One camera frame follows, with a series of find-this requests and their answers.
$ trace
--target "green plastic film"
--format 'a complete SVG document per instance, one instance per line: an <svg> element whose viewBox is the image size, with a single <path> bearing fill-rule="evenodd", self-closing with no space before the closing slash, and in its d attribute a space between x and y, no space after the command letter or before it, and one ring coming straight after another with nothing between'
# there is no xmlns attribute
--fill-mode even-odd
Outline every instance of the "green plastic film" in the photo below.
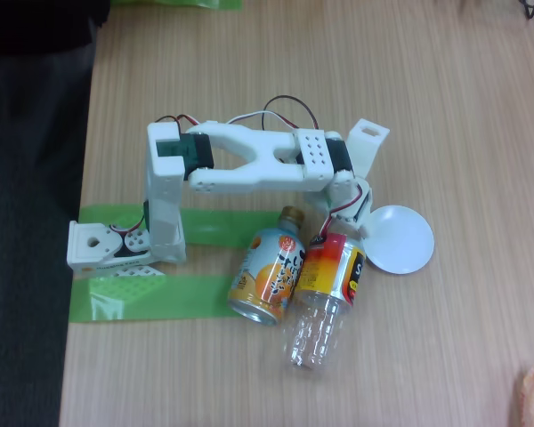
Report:
<svg viewBox="0 0 534 427"><path fill-rule="evenodd" d="M79 222L131 227L141 205L81 208ZM279 212L182 209L186 242L245 248L254 234L277 223ZM75 280L69 322L237 316L226 305L231 276L150 276Z"/></svg>
<svg viewBox="0 0 534 427"><path fill-rule="evenodd" d="M181 209L188 245L246 248L258 230L274 227L280 211L204 211ZM92 205L82 207L79 222L132 227L142 217L142 205Z"/></svg>
<svg viewBox="0 0 534 427"><path fill-rule="evenodd" d="M150 276L76 280L70 322L237 316L227 276Z"/></svg>
<svg viewBox="0 0 534 427"><path fill-rule="evenodd" d="M164 4L168 6L198 6L209 9L241 9L243 0L111 0L119 4Z"/></svg>

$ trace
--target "bottle cap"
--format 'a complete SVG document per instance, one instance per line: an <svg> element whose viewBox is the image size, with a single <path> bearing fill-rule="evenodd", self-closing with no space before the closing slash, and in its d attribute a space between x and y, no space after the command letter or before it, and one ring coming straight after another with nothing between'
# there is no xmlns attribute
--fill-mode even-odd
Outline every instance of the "bottle cap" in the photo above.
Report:
<svg viewBox="0 0 534 427"><path fill-rule="evenodd" d="M300 229L304 221L304 212L298 207L285 206L281 211L279 219L290 221Z"/></svg>

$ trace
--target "bottle label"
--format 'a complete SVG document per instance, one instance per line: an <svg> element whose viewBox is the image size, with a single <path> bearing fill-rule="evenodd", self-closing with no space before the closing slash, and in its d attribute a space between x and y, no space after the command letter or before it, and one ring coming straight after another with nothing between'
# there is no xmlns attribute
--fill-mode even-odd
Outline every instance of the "bottle label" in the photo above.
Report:
<svg viewBox="0 0 534 427"><path fill-rule="evenodd" d="M306 256L297 291L332 295L354 302L366 255L344 234L315 237Z"/></svg>
<svg viewBox="0 0 534 427"><path fill-rule="evenodd" d="M231 284L229 298L249 301L280 318L304 257L304 246L296 236L278 229L260 231Z"/></svg>

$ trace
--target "wooden table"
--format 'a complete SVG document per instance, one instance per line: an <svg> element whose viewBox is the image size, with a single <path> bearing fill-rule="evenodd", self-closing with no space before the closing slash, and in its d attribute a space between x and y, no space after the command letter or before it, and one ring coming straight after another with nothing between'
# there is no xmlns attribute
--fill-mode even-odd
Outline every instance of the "wooden table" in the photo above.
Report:
<svg viewBox="0 0 534 427"><path fill-rule="evenodd" d="M142 201L155 118L225 120L292 93L323 129L345 135L365 117L392 130L368 177L375 207L416 209L436 247L416 274L365 270L343 364L321 381L282 369L280 330L243 318L69 325L61 425L519 425L519 384L534 364L534 20L512 0L459 3L111 12L82 205ZM309 125L299 108L273 107ZM184 196L185 206L312 212L295 193ZM241 252L218 252L191 248L167 271L234 272Z"/></svg>

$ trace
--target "plastic bottle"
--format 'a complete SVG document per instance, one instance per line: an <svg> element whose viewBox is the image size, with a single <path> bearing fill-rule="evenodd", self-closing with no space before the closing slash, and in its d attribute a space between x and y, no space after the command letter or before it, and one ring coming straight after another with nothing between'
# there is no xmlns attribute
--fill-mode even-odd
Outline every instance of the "plastic bottle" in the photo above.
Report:
<svg viewBox="0 0 534 427"><path fill-rule="evenodd" d="M331 359L351 309L366 255L343 234L311 242L285 324L285 357L319 371Z"/></svg>

